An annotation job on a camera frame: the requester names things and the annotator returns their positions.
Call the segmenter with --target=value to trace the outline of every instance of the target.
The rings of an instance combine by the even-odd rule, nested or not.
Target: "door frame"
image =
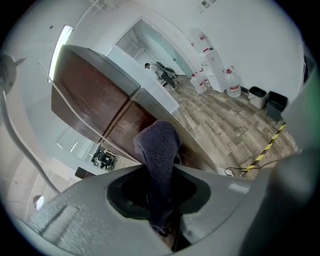
[[[192,62],[189,60],[189,58],[185,55],[185,53],[180,49],[180,47],[177,46],[177,44],[171,39],[171,37],[169,37],[165,32],[163,32],[160,28],[158,28],[155,24],[153,24],[151,21],[149,21],[148,19],[144,18],[143,16],[140,16],[139,18],[137,18],[128,28],[126,28],[124,30],[124,32],[121,34],[121,36],[119,36],[117,38],[117,40],[115,41],[115,43],[113,44],[114,46],[116,46],[120,40],[140,21],[144,21],[145,23],[147,23],[149,26],[151,26],[157,33],[161,34],[161,36],[167,40],[170,45],[172,45],[172,47],[180,54],[180,56],[183,58],[183,60],[185,61],[185,63],[188,65],[189,69],[191,71],[195,71],[195,67],[193,66]]]

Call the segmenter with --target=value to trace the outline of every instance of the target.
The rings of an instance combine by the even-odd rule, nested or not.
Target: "hazard tape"
[[[272,144],[275,142],[276,138],[278,138],[279,134],[281,133],[281,131],[284,129],[284,127],[286,126],[286,123],[284,122],[281,127],[279,128],[279,130],[276,132],[276,134],[272,137],[272,139],[270,140],[269,144],[264,148],[264,150],[262,151],[262,153],[252,162],[252,164],[250,164],[244,171],[243,173],[246,174],[247,172],[249,172],[252,168],[254,168],[256,166],[256,164],[262,159],[264,158],[265,154],[268,152],[268,150],[271,148]]]

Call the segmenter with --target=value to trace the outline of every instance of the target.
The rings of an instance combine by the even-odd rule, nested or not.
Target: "laminate flooring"
[[[226,91],[219,93],[208,88],[205,93],[198,94],[187,79],[178,80],[180,86],[175,91],[167,88],[180,104],[173,116],[217,167],[246,168],[260,155],[282,125],[282,121],[275,122],[269,118],[265,108],[257,109],[250,104],[247,93],[242,92],[240,97],[231,98]],[[297,151],[296,143],[285,127],[256,167]],[[242,171],[232,172],[238,176]],[[257,173],[258,170],[249,171],[246,177],[254,179]]]

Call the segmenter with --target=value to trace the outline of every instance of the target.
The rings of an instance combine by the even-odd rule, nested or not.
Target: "plastic bottle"
[[[207,87],[200,75],[196,76],[195,74],[192,74],[190,82],[198,94],[203,94],[207,90]]]
[[[226,92],[231,98],[237,98],[241,95],[240,77],[233,71],[234,67],[231,66],[231,68],[227,68],[226,71],[223,71],[226,73]]]

